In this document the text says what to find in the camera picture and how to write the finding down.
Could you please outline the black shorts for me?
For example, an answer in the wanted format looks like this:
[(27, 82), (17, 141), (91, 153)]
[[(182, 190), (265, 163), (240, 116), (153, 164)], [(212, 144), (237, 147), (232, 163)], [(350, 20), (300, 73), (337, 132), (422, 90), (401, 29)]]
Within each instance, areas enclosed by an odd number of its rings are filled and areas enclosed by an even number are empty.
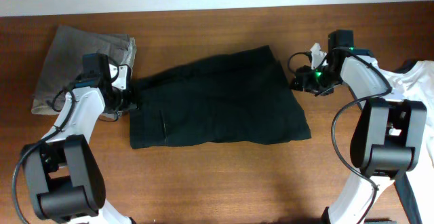
[(311, 138), (304, 111), (269, 46), (168, 69), (136, 83), (130, 145), (184, 147)]

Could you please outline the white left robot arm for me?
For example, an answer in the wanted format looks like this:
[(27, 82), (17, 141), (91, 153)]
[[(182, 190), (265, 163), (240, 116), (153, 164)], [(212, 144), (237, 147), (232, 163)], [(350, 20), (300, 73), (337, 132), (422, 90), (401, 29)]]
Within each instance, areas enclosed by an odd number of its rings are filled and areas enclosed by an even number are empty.
[(64, 106), (42, 139), (22, 148), (22, 170), (41, 220), (56, 223), (134, 223), (106, 198), (102, 173), (89, 146), (98, 118), (124, 101), (131, 68), (89, 68), (63, 90)]

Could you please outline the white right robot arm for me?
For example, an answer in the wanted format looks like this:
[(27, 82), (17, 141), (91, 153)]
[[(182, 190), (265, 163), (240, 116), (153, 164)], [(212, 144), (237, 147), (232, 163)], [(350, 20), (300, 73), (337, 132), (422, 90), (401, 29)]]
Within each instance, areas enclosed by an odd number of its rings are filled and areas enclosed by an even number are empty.
[(427, 106), (406, 98), (392, 86), (368, 50), (340, 47), (322, 52), (313, 48), (304, 56), (310, 65), (293, 72), (296, 90), (319, 96), (346, 85), (353, 94), (353, 101), (344, 105), (332, 121), (334, 149), (338, 148), (336, 125), (340, 116), (352, 106), (361, 109), (350, 143), (351, 160), (347, 162), (337, 153), (351, 173), (337, 200), (325, 208), (321, 221), (365, 223), (384, 190), (417, 167)]

